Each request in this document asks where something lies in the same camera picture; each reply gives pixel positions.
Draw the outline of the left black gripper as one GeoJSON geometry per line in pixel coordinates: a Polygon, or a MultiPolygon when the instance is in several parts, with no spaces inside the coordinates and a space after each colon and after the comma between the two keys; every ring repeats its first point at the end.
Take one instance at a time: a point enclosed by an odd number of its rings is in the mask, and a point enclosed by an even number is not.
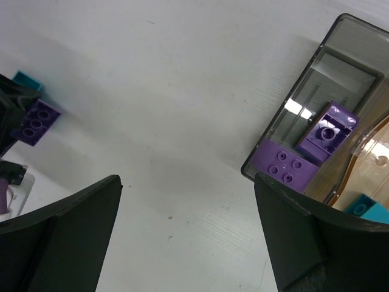
{"type": "Polygon", "coordinates": [[[41,92],[1,74],[1,157],[16,143],[11,132],[21,128],[23,118],[39,98],[41,92]]]}

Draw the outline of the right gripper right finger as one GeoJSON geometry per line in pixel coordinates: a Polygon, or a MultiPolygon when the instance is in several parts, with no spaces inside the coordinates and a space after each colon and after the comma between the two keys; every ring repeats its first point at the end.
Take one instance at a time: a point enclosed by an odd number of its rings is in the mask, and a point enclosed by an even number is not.
{"type": "Polygon", "coordinates": [[[388,291],[388,225],[348,215],[256,174],[278,291],[388,291]]]}

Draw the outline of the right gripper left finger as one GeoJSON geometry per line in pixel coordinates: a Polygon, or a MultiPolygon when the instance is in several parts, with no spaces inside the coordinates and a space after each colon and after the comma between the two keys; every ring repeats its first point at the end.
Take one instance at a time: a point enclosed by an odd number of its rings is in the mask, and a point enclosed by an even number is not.
{"type": "Polygon", "coordinates": [[[122,194],[119,175],[1,223],[1,291],[95,291],[122,194]]]}

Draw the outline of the purple small lego brick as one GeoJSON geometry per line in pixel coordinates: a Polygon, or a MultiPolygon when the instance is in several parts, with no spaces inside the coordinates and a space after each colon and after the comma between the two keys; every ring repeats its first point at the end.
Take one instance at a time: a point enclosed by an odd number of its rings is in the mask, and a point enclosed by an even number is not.
{"type": "Polygon", "coordinates": [[[50,104],[38,99],[22,120],[21,127],[10,136],[30,146],[35,146],[61,116],[50,104]]]}

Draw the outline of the teal small lego brick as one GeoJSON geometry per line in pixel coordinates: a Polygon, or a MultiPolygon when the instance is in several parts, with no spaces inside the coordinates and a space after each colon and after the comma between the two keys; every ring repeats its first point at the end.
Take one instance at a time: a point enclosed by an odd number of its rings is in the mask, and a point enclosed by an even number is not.
{"type": "Polygon", "coordinates": [[[388,210],[365,194],[354,200],[344,213],[378,223],[388,224],[389,222],[388,210]]]}

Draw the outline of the purple round lego piece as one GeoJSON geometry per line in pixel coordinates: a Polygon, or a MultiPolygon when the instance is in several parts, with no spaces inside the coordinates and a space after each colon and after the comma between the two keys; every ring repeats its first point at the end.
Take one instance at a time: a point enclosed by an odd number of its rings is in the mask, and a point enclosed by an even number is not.
{"type": "Polygon", "coordinates": [[[257,172],[273,177],[298,193],[305,191],[320,169],[270,139],[262,140],[252,156],[251,164],[257,172]]]}

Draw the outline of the purple printed lego brick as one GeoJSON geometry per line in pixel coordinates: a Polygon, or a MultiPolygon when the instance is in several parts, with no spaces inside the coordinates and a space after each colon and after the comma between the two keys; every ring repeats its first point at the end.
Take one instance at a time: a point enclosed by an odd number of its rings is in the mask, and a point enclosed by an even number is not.
{"type": "Polygon", "coordinates": [[[343,106],[330,102],[295,149],[313,164],[321,166],[350,137],[359,121],[359,117],[343,106]]]}

